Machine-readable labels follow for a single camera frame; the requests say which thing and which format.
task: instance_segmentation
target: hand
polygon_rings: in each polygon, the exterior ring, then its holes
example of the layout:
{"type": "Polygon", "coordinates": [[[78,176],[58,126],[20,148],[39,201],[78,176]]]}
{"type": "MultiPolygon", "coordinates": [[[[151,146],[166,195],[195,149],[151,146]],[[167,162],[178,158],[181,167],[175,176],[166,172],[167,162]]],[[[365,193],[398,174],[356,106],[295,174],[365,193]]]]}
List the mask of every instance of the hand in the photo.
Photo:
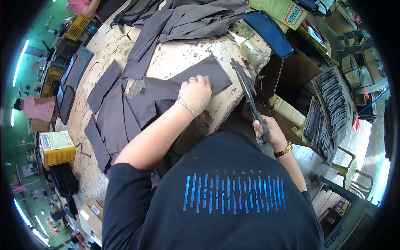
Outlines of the hand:
{"type": "Polygon", "coordinates": [[[207,107],[211,99],[211,84],[208,76],[191,77],[189,82],[183,82],[178,98],[193,110],[198,116],[207,107]]]}
{"type": "MultiPolygon", "coordinates": [[[[267,126],[271,133],[271,138],[268,141],[268,144],[274,148],[275,153],[284,150],[288,145],[288,141],[286,140],[285,135],[280,129],[278,123],[274,118],[269,116],[261,116],[261,118],[267,121],[267,126]]],[[[256,132],[256,137],[260,138],[263,132],[260,122],[255,120],[253,122],[253,127],[254,131],[256,132]]]]}

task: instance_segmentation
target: silver bracelet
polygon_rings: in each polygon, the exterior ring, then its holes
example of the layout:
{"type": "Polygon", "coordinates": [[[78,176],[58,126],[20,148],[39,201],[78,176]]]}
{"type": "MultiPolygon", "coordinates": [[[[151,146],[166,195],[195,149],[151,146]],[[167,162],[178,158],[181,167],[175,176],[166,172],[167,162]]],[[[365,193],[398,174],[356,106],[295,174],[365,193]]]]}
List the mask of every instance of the silver bracelet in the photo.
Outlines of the silver bracelet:
{"type": "Polygon", "coordinates": [[[178,100],[176,100],[176,101],[179,102],[180,104],[182,104],[182,106],[184,106],[185,108],[187,108],[187,109],[192,113],[193,119],[196,118],[196,116],[194,115],[193,110],[192,110],[191,108],[189,108],[189,107],[182,101],[182,98],[181,98],[181,97],[178,98],[178,100]]]}

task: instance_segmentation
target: metal chair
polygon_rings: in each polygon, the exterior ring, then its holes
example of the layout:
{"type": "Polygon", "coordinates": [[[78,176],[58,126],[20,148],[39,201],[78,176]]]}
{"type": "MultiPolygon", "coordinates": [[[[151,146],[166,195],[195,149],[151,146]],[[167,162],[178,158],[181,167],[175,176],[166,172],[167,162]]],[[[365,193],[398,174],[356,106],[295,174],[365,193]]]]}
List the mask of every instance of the metal chair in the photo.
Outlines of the metal chair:
{"type": "Polygon", "coordinates": [[[372,190],[372,186],[374,185],[374,179],[372,178],[372,176],[365,174],[361,171],[359,171],[357,169],[357,160],[356,160],[356,156],[345,150],[344,148],[338,147],[340,150],[342,150],[343,152],[346,152],[347,154],[349,154],[352,159],[348,165],[348,167],[343,167],[341,165],[332,164],[332,168],[339,171],[338,175],[343,176],[343,187],[347,190],[352,189],[354,190],[357,194],[359,194],[361,197],[363,197],[364,199],[367,199],[371,190],[372,190]],[[371,186],[370,187],[365,187],[361,184],[359,184],[358,182],[353,181],[354,177],[356,175],[356,173],[369,178],[371,180],[371,186]]]}

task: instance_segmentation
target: gold wristwatch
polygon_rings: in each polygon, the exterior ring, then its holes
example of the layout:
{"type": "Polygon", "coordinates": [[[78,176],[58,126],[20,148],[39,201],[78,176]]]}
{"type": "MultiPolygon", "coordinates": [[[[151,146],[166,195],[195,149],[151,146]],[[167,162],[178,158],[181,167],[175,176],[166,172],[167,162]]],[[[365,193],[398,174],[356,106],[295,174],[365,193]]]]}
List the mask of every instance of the gold wristwatch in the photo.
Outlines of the gold wristwatch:
{"type": "Polygon", "coordinates": [[[288,145],[286,146],[286,148],[282,151],[274,153],[274,156],[275,156],[275,158],[278,158],[279,156],[286,154],[287,152],[289,152],[292,149],[293,149],[293,145],[291,142],[288,141],[288,145]]]}

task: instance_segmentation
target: worker in pink shirt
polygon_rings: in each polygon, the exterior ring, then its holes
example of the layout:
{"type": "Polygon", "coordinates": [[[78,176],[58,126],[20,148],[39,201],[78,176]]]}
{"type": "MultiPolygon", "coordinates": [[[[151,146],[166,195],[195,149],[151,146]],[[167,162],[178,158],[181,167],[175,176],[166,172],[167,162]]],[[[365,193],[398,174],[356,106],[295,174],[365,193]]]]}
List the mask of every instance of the worker in pink shirt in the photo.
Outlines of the worker in pink shirt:
{"type": "Polygon", "coordinates": [[[100,0],[67,0],[69,7],[75,12],[75,14],[82,14],[86,17],[91,17],[96,14],[97,7],[99,6],[100,0]]]}
{"type": "Polygon", "coordinates": [[[41,119],[45,122],[55,122],[58,115],[55,96],[46,98],[28,96],[25,100],[17,99],[14,109],[22,110],[26,118],[41,119]]]}

